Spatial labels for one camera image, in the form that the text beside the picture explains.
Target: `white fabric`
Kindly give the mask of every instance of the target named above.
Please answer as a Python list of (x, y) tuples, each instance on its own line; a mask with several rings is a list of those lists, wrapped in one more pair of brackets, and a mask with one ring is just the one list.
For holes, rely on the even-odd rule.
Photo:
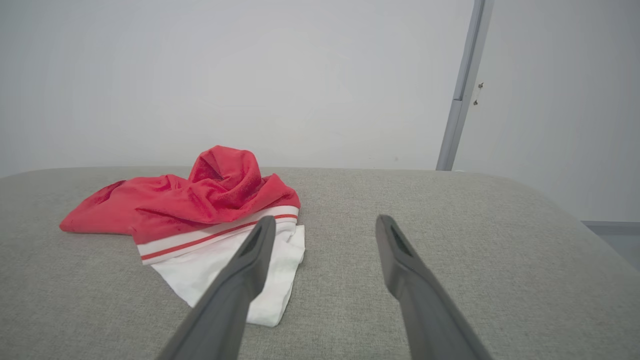
[[(152, 264), (171, 289), (193, 307), (218, 276), (250, 229), (175, 258)], [(262, 293), (249, 306), (246, 321), (278, 325), (289, 303), (293, 279), (305, 252), (305, 227), (293, 222), (276, 224), (271, 262)]]

